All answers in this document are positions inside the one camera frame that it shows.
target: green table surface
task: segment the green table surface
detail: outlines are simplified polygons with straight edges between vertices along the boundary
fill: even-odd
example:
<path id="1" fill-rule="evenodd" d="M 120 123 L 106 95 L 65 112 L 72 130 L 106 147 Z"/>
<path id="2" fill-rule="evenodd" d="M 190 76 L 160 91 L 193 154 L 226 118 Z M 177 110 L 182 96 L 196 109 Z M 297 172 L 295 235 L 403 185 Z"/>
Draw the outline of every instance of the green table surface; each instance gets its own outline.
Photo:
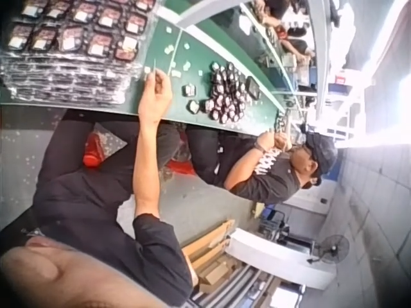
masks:
<path id="1" fill-rule="evenodd" d="M 180 6 L 182 6 L 185 1 L 168 1 L 167 3 L 180 3 Z M 181 9 L 181 7 L 173 7 L 173 10 L 177 13 Z M 207 34 L 212 34 L 210 36 L 229 50 L 239 61 L 241 61 L 243 65 L 246 66 L 247 69 L 250 70 L 251 73 L 254 74 L 254 76 L 258 78 L 264 86 L 267 87 L 268 90 L 275 90 L 268 78 L 264 75 L 253 59 L 243 52 L 243 50 L 213 21 L 207 20 L 201 22 L 198 27 Z M 175 52 L 167 55 L 164 50 L 170 45 L 174 46 Z M 249 133 L 252 135 L 257 135 L 264 130 L 272 128 L 277 116 L 277 107 L 263 94 L 261 95 L 261 99 L 259 101 L 255 101 L 252 104 L 247 105 L 245 109 L 245 117 L 235 124 L 228 122 L 227 124 L 222 125 L 219 122 L 211 120 L 206 114 L 198 113 L 197 115 L 193 115 L 187 110 L 186 106 L 189 98 L 185 98 L 182 95 L 182 87 L 188 83 L 191 83 L 196 86 L 197 95 L 195 98 L 190 99 L 195 99 L 198 101 L 207 99 L 209 97 L 211 87 L 210 65 L 214 61 L 220 63 L 221 65 L 226 64 L 226 61 L 222 57 L 217 55 L 213 50 L 208 48 L 199 40 L 169 22 L 159 19 L 153 39 L 148 48 L 144 66 L 153 69 L 155 63 L 156 68 L 171 73 L 170 76 L 174 94 L 173 103 L 166 114 L 165 119 Z M 187 71 L 183 70 L 183 66 L 186 62 L 191 64 L 191 67 Z M 173 70 L 181 72 L 181 77 L 174 77 L 172 74 Z M 121 114 L 137 114 L 137 106 L 142 93 L 142 88 L 143 80 L 140 79 L 139 81 L 131 84 L 126 94 L 124 104 L 117 105 L 112 108 L 92 109 Z M 4 105 L 40 105 L 62 108 L 73 107 L 67 104 L 50 105 L 47 103 L 10 99 L 9 93 L 4 90 L 1 94 L 0 102 Z"/>

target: stack of packages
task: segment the stack of packages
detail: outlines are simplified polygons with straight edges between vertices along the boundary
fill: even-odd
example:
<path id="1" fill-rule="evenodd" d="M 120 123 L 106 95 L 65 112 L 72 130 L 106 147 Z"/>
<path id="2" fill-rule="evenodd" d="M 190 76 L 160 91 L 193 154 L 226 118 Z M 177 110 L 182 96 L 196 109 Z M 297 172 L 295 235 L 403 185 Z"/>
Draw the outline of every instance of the stack of packages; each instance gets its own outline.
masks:
<path id="1" fill-rule="evenodd" d="M 26 0 L 2 33 L 12 97 L 87 106 L 125 102 L 155 28 L 156 0 Z"/>

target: wristwatch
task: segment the wristwatch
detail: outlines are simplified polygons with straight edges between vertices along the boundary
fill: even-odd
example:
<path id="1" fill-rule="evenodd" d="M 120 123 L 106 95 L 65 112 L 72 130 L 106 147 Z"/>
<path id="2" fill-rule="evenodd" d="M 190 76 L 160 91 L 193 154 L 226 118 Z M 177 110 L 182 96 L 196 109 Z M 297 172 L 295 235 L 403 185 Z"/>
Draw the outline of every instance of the wristwatch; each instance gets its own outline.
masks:
<path id="1" fill-rule="evenodd" d="M 257 141 L 254 143 L 254 149 L 259 150 L 263 154 L 267 153 L 267 151 L 262 146 L 260 146 Z"/>

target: black t-shirt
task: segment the black t-shirt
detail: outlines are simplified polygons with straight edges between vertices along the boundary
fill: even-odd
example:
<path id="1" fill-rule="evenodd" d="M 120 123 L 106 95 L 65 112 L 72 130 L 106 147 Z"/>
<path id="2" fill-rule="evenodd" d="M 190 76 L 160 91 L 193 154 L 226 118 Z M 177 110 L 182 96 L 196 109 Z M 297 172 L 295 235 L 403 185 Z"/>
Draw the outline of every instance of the black t-shirt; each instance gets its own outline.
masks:
<path id="1" fill-rule="evenodd" d="M 233 165 L 253 148 L 255 138 L 228 137 L 222 142 L 224 151 L 220 158 L 218 177 L 220 185 Z M 231 192 L 239 197 L 265 204 L 281 203 L 300 189 L 300 181 L 290 164 L 287 153 L 272 150 L 259 161 L 252 176 L 237 184 Z"/>
<path id="2" fill-rule="evenodd" d="M 33 220 L 45 236 L 117 269 L 168 305 L 180 306 L 189 298 L 191 273 L 171 225 L 140 215 L 133 221 L 133 239 L 105 209 L 63 185 L 59 180 L 48 183 L 34 197 Z"/>

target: wall-mounted fan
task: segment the wall-mounted fan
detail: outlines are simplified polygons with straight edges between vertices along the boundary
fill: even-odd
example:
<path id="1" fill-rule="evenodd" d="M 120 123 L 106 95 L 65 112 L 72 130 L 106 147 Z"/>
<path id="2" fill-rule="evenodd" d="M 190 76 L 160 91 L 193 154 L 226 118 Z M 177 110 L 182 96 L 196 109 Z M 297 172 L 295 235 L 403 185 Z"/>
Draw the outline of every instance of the wall-mounted fan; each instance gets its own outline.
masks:
<path id="1" fill-rule="evenodd" d="M 349 252 L 349 241 L 342 235 L 332 235 L 327 237 L 320 244 L 315 244 L 314 254 L 316 259 L 308 259 L 307 262 L 313 264 L 323 261 L 328 264 L 336 264 L 343 261 Z"/>

